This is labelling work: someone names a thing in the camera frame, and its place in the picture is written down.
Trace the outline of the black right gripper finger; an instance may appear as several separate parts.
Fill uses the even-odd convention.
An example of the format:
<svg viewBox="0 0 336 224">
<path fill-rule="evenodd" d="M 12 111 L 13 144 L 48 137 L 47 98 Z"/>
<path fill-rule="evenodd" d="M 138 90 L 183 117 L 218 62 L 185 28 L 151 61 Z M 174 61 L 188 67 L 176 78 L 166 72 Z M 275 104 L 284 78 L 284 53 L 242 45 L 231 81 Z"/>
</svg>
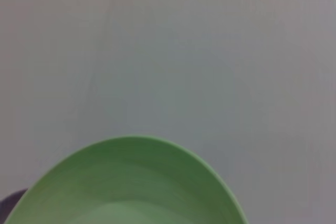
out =
<svg viewBox="0 0 336 224">
<path fill-rule="evenodd" d="M 0 203 L 0 224 L 3 224 L 12 212 L 16 204 L 19 202 L 27 188 L 16 191 L 1 200 Z"/>
</svg>

